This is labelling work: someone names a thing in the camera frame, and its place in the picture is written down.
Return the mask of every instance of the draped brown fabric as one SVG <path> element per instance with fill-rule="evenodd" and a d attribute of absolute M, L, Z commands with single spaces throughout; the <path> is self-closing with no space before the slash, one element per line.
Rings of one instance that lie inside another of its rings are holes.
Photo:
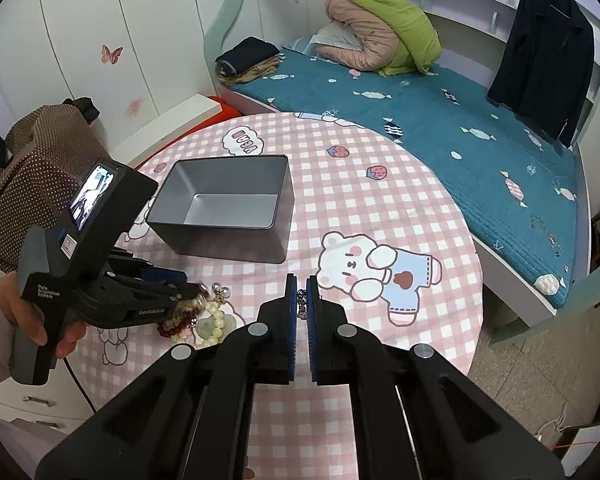
<path fill-rule="evenodd" d="M 8 272 L 29 227 L 53 227 L 96 161 L 109 155 L 71 105 L 38 108 L 5 141 L 13 159 L 0 168 L 0 269 Z"/>

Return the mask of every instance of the black jacket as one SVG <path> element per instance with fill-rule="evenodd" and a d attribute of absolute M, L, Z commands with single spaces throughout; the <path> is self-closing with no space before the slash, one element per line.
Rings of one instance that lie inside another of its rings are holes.
<path fill-rule="evenodd" d="M 574 0 L 520 0 L 487 96 L 569 146 L 593 60 L 593 28 Z"/>

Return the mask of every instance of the tile floor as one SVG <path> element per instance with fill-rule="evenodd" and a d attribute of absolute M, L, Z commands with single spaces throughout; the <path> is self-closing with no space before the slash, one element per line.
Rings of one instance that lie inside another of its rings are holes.
<path fill-rule="evenodd" d="M 527 338 L 492 349 L 491 330 L 515 318 L 484 288 L 484 323 L 469 378 L 529 432 L 560 417 L 566 424 L 591 422 L 600 403 L 600 307 Z M 552 446 L 560 434 L 553 424 L 542 431 Z"/>

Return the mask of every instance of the round table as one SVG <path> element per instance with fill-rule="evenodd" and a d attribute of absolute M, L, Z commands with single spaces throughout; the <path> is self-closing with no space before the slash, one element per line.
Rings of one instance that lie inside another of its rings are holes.
<path fill-rule="evenodd" d="M 296 202 L 283 264 L 175 254 L 144 223 L 148 208 L 118 245 L 184 270 L 189 281 L 229 286 L 225 309 L 239 326 L 254 321 L 262 303 L 284 295 L 288 272 L 299 286 L 317 274 L 321 295 L 340 303 L 350 323 L 400 348 L 428 343 L 467 373 L 482 324 L 480 263 L 453 199 L 399 144 L 329 116 L 266 114 L 200 130 L 140 171 L 161 183 L 181 158 L 259 153 L 289 158 Z M 450 156 L 449 163 L 458 162 Z M 348 388 L 311 382 L 306 322 L 297 323 L 295 381 L 256 386 L 249 467 L 257 478 L 355 479 Z M 184 336 L 196 339 L 195 332 Z M 103 405 L 172 345 L 155 325 L 90 328 L 74 360 L 86 391 Z"/>

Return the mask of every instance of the green blanket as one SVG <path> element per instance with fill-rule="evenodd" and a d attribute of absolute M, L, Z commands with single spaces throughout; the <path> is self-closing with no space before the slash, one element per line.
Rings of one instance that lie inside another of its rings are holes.
<path fill-rule="evenodd" d="M 400 38 L 394 60 L 378 70 L 380 75 L 429 71 L 440 57 L 440 40 L 427 15 L 406 0 L 349 0 L 389 25 Z"/>

